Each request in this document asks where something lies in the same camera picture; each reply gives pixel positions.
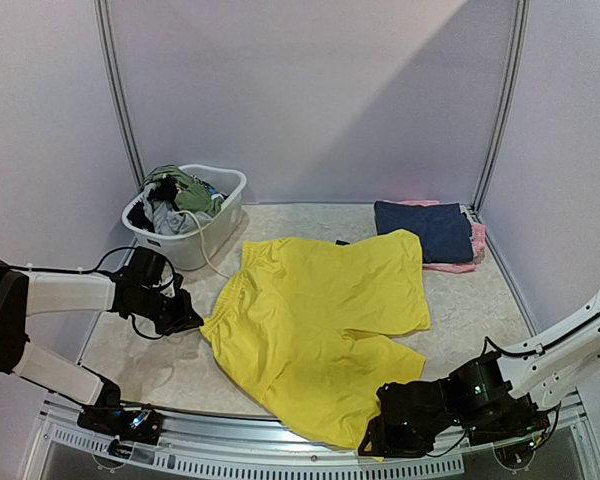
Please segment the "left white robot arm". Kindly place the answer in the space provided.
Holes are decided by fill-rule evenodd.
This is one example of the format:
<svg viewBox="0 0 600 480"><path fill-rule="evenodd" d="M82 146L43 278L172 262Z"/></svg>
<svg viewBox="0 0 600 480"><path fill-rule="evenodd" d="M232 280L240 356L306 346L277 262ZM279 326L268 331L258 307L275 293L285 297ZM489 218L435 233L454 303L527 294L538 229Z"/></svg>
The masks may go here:
<svg viewBox="0 0 600 480"><path fill-rule="evenodd" d="M203 326L183 277L164 255L129 248L115 271L15 266L0 260L0 373L16 375L89 409L108 434L128 426L119 387L65 357L36 345L26 332L28 318L73 311L107 312L131 323L144 318L159 340Z"/></svg>

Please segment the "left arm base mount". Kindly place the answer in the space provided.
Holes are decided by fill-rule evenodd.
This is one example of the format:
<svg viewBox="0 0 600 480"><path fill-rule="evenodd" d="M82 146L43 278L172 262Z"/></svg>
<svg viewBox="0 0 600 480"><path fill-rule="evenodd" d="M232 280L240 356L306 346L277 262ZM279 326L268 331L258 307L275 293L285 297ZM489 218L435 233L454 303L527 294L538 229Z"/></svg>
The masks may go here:
<svg viewBox="0 0 600 480"><path fill-rule="evenodd" d="M163 414L148 407L86 407L79 414L77 425L86 430L117 437L120 441L156 445L164 420Z"/></svg>

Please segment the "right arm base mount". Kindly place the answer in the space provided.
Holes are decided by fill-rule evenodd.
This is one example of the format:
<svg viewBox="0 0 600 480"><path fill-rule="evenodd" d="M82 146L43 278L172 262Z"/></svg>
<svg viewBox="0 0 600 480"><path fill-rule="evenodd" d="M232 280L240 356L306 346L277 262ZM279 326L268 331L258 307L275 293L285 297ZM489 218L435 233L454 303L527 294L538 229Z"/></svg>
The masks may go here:
<svg viewBox="0 0 600 480"><path fill-rule="evenodd" d="M541 410L529 397L517 399L509 409L487 424L479 425L468 433L469 444L478 446L513 438L526 438L539 432L534 445L547 440L555 430L562 403Z"/></svg>

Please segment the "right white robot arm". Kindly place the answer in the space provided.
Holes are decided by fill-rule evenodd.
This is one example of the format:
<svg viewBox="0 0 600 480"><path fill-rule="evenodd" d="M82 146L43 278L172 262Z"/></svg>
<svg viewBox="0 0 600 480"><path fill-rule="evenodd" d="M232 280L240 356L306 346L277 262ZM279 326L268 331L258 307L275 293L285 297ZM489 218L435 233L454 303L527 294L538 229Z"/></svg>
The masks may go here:
<svg viewBox="0 0 600 480"><path fill-rule="evenodd" d="M482 353L435 381L387 383L358 447L362 456L421 458L437 436L462 429L472 446L513 441L537 450L552 435L566 394L600 369L600 289L579 310L510 347L486 338Z"/></svg>

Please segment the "yellow shorts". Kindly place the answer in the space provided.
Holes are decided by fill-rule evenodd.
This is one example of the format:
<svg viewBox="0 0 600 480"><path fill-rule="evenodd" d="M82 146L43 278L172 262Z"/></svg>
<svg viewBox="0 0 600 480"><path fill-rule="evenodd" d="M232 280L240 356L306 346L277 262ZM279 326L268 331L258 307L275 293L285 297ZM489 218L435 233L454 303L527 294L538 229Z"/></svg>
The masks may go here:
<svg viewBox="0 0 600 480"><path fill-rule="evenodd" d="M376 392L418 379L425 357L400 343L430 327L418 237L349 245L247 242L201 332L225 374L295 434L357 448Z"/></svg>

